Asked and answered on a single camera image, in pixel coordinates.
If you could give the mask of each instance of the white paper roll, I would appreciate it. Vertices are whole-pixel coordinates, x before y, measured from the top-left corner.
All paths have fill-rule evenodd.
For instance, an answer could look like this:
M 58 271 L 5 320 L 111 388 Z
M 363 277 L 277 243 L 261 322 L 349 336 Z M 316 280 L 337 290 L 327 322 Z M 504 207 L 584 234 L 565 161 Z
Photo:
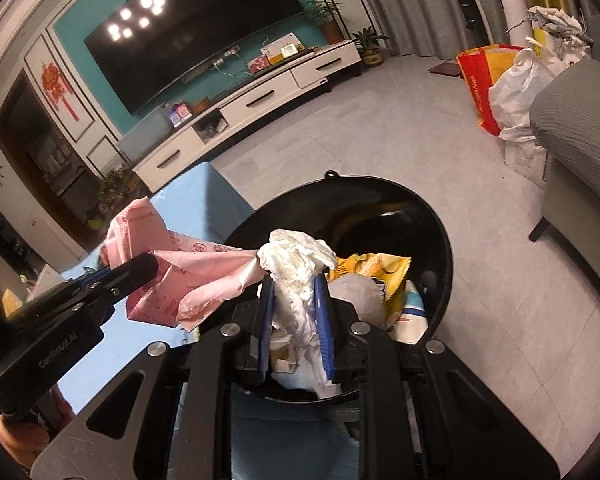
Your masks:
M 507 28 L 516 27 L 522 20 L 526 20 L 528 5 L 526 0 L 502 0 Z M 512 45 L 526 46 L 525 38 L 533 37 L 533 30 L 529 22 L 524 22 L 509 33 L 509 42 Z
M 487 20 L 487 15 L 484 13 L 484 7 L 480 0 L 474 0 L 475 5 L 478 7 L 480 11 L 480 15 L 482 16 L 482 22 L 484 23 L 484 30 L 487 31 L 487 38 L 489 38 L 489 44 L 495 44 L 496 40 L 493 38 L 493 32 L 491 31 L 491 25 L 489 25 L 489 20 Z

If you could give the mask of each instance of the white plastic bag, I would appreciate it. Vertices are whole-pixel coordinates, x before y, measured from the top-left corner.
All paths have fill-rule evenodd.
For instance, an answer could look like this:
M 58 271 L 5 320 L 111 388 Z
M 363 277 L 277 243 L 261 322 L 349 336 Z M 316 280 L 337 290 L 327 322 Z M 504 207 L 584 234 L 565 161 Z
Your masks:
M 332 298 L 349 301 L 356 309 L 358 319 L 384 330 L 384 293 L 373 278 L 351 272 L 329 283 Z
M 489 90 L 493 117 L 502 128 L 500 138 L 515 142 L 535 139 L 529 121 L 531 105 L 536 96 L 569 67 L 541 43 L 532 38 L 526 40 L 538 46 L 542 55 L 536 56 L 531 48 L 521 50 L 513 66 Z

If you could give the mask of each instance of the black trash can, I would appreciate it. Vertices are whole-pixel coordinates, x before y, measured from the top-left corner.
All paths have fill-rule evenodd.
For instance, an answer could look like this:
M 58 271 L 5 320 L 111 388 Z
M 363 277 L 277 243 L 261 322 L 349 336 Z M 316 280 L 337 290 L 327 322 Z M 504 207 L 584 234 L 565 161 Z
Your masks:
M 407 278 L 420 291 L 429 328 L 418 343 L 431 339 L 446 311 L 451 294 L 453 259 L 445 228 L 435 211 L 413 191 L 381 178 L 339 176 L 293 189 L 259 208 L 226 243 L 243 249 L 259 248 L 274 229 L 302 231 L 322 239 L 341 258 L 358 253 L 410 256 Z M 227 301 L 202 325 L 202 332 L 230 320 L 236 304 L 255 298 L 251 286 Z M 254 393 L 283 402 L 312 402 L 310 392 L 285 390 L 269 379 Z M 343 401 L 351 395 L 326 399 Z

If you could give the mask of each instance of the tv stand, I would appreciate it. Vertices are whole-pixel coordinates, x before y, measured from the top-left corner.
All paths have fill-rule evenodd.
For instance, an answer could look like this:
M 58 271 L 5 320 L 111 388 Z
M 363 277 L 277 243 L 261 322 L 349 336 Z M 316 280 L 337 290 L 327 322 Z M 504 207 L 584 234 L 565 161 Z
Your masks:
M 355 44 L 347 40 L 276 65 L 174 130 L 134 171 L 157 192 L 222 144 L 230 144 L 227 141 L 250 124 L 317 88 L 330 89 L 330 76 L 360 63 Z M 228 127 L 203 140 L 205 127 L 219 118 Z
M 301 50 L 297 54 L 294 54 L 293 56 L 288 57 L 287 59 L 283 59 L 282 61 L 276 63 L 273 66 L 267 66 L 266 68 L 260 70 L 259 72 L 256 72 L 254 75 L 251 75 L 249 78 L 245 78 L 242 81 L 236 83 L 234 86 L 232 86 L 231 88 L 228 88 L 227 90 L 222 92 L 220 95 L 214 97 L 212 99 L 212 102 L 217 103 L 220 101 L 224 101 L 226 98 L 228 98 L 232 94 L 236 93 L 238 90 L 244 88 L 248 84 L 251 84 L 254 81 L 257 81 L 258 79 L 260 79 L 261 77 L 266 76 L 269 72 L 272 72 L 273 70 L 278 70 L 288 63 L 292 63 L 292 62 L 300 59 L 303 56 L 310 56 L 313 53 L 314 52 L 311 49 L 306 48 L 304 50 Z M 191 119 L 191 121 L 193 121 L 193 122 L 195 122 L 196 120 L 197 120 L 197 117 L 193 117 Z

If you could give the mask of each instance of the pink plastic bag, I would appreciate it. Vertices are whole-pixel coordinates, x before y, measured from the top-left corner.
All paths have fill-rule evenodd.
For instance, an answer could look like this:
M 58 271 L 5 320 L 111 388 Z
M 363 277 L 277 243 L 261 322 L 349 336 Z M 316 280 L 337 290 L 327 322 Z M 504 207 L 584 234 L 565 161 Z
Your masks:
M 109 226 L 111 268 L 141 253 L 158 259 L 158 275 L 129 295 L 134 321 L 193 330 L 225 300 L 264 277 L 255 250 L 205 242 L 169 231 L 149 199 L 134 200 Z

